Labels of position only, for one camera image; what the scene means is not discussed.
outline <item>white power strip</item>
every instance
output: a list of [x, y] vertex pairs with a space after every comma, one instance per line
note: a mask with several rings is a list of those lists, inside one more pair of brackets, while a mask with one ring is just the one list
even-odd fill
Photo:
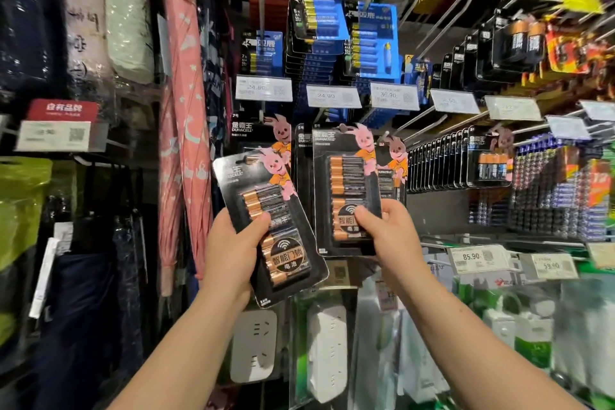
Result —
[[231, 380], [247, 383], [267, 379], [275, 363], [277, 315], [271, 310], [244, 311], [233, 329]]
[[307, 386], [318, 402], [340, 395], [348, 382], [348, 338], [343, 305], [307, 312]]

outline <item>power socket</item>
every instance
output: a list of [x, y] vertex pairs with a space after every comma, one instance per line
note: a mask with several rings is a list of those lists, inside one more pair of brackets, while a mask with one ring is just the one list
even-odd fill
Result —
[[275, 363], [277, 315], [271, 310], [244, 311], [233, 329], [231, 380], [243, 384], [267, 379]]
[[307, 387], [320, 403], [340, 395], [348, 382], [348, 338], [343, 305], [307, 312]]

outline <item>qr code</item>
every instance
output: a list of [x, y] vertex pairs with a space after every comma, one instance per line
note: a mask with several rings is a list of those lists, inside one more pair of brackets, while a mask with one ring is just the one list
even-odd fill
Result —
[[71, 128], [68, 134], [68, 141], [83, 141], [86, 138], [86, 131], [84, 128]]
[[335, 266], [333, 268], [333, 274], [335, 275], [335, 280], [337, 282], [342, 282], [346, 279], [346, 268], [343, 266]]

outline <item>red sign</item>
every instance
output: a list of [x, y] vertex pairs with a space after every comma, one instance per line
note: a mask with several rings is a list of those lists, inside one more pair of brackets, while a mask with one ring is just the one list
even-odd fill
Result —
[[98, 104], [65, 99], [35, 99], [30, 103], [28, 120], [96, 122]]

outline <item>pink bunny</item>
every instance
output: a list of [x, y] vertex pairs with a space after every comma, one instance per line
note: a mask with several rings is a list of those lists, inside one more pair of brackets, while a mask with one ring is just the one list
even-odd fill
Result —
[[405, 183], [408, 177], [408, 153], [406, 152], [406, 145], [399, 136], [387, 136], [384, 138], [384, 142], [389, 144], [389, 153], [393, 160], [385, 166], [378, 166], [378, 168], [393, 170], [393, 179], [396, 183], [396, 187], [398, 187], [398, 183]]
[[286, 165], [283, 158], [272, 148], [259, 148], [261, 156], [258, 161], [262, 162], [265, 168], [273, 177], [269, 180], [272, 185], [280, 185], [282, 187], [282, 199], [288, 201], [290, 196], [297, 196], [293, 182], [290, 181], [290, 176], [286, 170]]
[[364, 173], [365, 176], [376, 171], [376, 147], [374, 146], [374, 136], [369, 128], [362, 123], [358, 123], [357, 127], [340, 125], [340, 130], [343, 133], [354, 135], [358, 147], [361, 148], [355, 156], [362, 157], [365, 161]]
[[271, 147], [285, 159], [285, 164], [290, 165], [290, 142], [292, 139], [292, 128], [286, 121], [286, 117], [278, 113], [274, 115], [275, 118], [265, 117], [265, 124], [273, 126], [273, 134], [277, 140], [277, 142]]

